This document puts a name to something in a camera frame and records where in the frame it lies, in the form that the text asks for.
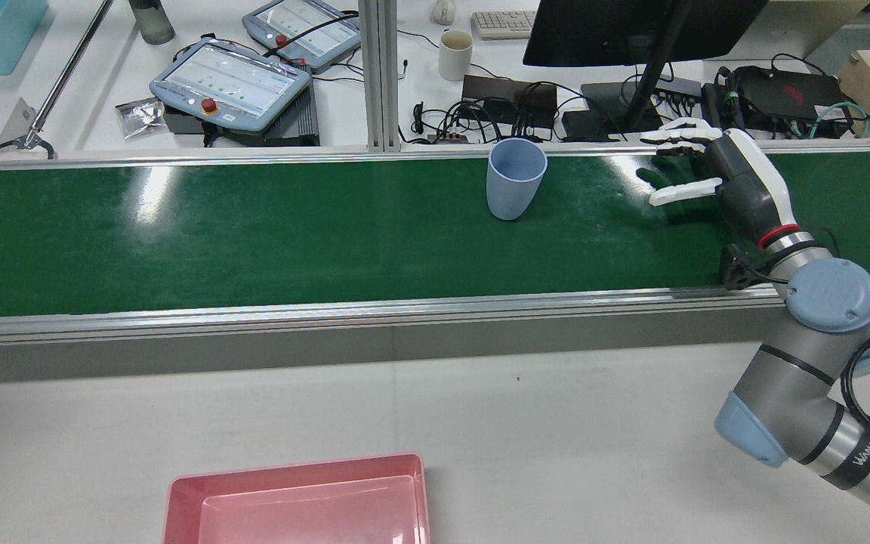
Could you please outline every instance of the white desk surface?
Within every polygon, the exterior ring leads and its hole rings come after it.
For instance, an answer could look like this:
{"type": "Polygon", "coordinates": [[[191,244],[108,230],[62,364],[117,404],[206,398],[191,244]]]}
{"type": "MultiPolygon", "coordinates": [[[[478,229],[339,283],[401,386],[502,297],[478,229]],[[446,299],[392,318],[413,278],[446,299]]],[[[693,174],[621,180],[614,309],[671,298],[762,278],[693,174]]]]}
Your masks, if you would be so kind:
{"type": "MultiPolygon", "coordinates": [[[[236,154],[229,149],[203,150],[202,137],[175,135],[163,130],[124,141],[114,110],[116,104],[140,100],[151,95],[150,80],[164,70],[174,53],[213,32],[246,45],[257,46],[248,37],[239,18],[259,6],[258,0],[227,0],[217,6],[208,3],[189,3],[184,0],[162,0],[166,13],[177,31],[172,41],[164,45],[143,42],[134,26],[128,3],[113,3],[99,32],[86,49],[82,61],[45,123],[42,137],[53,144],[60,158],[93,159],[115,157],[143,157],[162,155],[175,150],[186,150],[200,155],[236,154]]],[[[438,42],[445,28],[472,32],[469,15],[472,11],[535,9],[533,0],[483,0],[479,3],[458,0],[458,14],[451,27],[436,25],[429,20],[431,3],[421,0],[401,0],[397,3],[400,28],[425,34],[438,42]]],[[[356,0],[334,0],[338,9],[356,9],[356,0]]],[[[55,79],[62,71],[73,48],[82,37],[99,2],[79,0],[51,0],[39,30],[26,49],[15,71],[0,76],[0,134],[14,105],[20,97],[31,107],[38,108],[55,79]]],[[[552,80],[578,89],[589,82],[621,82],[631,76],[631,66],[609,68],[552,69],[523,66],[522,53],[525,40],[487,42],[474,38],[473,62],[486,66],[500,76],[534,82],[552,80]]],[[[421,38],[400,34],[398,59],[408,59],[407,77],[398,83],[398,116],[406,137],[410,132],[411,111],[414,104],[424,100],[426,107],[448,107],[461,97],[461,82],[446,82],[438,75],[438,51],[421,38]]],[[[362,64],[360,52],[353,64],[362,64]]],[[[677,76],[705,82],[714,77],[716,69],[726,62],[674,63],[677,76]]],[[[736,65],[747,64],[736,61],[736,65]]],[[[801,63],[781,63],[788,69],[802,69],[801,63]]],[[[483,75],[476,68],[473,75],[483,75]]],[[[352,76],[342,66],[323,73],[325,77],[352,76]]],[[[365,118],[365,91],[356,82],[314,82],[318,120],[321,128],[321,148],[317,151],[358,152],[366,150],[367,128],[365,118]]],[[[571,97],[560,89],[559,99],[571,97]]],[[[563,110],[584,110],[583,100],[569,103],[563,110]]],[[[221,138],[218,147],[239,146],[221,138]]],[[[412,145],[413,150],[424,146],[412,145]]],[[[264,148],[262,153],[296,153],[298,148],[264,148]]],[[[0,159],[20,158],[8,154],[0,159]]]]}
{"type": "Polygon", "coordinates": [[[870,542],[869,506],[715,433],[757,347],[0,385],[0,544],[154,544],[178,475],[408,450],[435,544],[870,542]]]}

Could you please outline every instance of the computer mouse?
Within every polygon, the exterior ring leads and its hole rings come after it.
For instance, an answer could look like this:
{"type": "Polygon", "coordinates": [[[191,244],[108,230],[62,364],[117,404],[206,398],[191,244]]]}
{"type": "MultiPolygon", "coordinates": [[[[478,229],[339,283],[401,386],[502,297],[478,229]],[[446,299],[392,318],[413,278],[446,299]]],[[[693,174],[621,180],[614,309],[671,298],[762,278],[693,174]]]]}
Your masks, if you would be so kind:
{"type": "Polygon", "coordinates": [[[436,0],[432,8],[432,21],[435,24],[452,24],[455,22],[455,0],[436,0]]]}

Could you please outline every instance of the monitor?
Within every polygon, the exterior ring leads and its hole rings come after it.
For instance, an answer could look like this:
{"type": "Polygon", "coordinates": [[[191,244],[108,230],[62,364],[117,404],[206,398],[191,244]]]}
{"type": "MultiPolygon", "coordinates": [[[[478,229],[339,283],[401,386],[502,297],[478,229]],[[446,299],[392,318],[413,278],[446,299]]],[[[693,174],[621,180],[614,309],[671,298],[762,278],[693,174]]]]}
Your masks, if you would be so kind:
{"type": "Polygon", "coordinates": [[[530,66],[646,64],[639,84],[582,92],[618,131],[649,131],[646,114],[667,62],[727,54],[767,0],[541,0],[522,62],[530,66]]]}

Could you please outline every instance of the robotic arm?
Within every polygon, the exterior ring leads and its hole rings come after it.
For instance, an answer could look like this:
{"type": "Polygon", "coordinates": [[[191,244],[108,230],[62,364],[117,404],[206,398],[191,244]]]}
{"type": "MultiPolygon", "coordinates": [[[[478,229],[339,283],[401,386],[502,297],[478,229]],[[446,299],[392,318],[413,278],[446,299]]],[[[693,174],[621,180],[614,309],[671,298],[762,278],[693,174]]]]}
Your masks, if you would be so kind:
{"type": "Polygon", "coordinates": [[[724,285],[770,281],[785,302],[716,430],[765,465],[790,457],[870,504],[870,418],[828,398],[853,355],[856,376],[870,372],[870,276],[801,230],[784,179],[744,131],[678,119],[641,139],[662,154],[702,156],[712,176],[657,190],[650,204],[716,196],[731,226],[764,252],[755,265],[738,247],[725,248],[724,285]]]}

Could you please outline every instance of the light blue cup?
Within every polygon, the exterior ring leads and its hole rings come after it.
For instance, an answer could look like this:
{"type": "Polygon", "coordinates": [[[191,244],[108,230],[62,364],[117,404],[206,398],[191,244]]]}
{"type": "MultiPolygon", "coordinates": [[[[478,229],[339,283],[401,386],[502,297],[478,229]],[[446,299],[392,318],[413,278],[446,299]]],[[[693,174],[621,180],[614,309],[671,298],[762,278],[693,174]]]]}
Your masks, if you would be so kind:
{"type": "Polygon", "coordinates": [[[528,139],[508,138],[489,151],[486,199],[503,221],[518,219],[535,196],[549,165],[546,154],[528,139]]]}

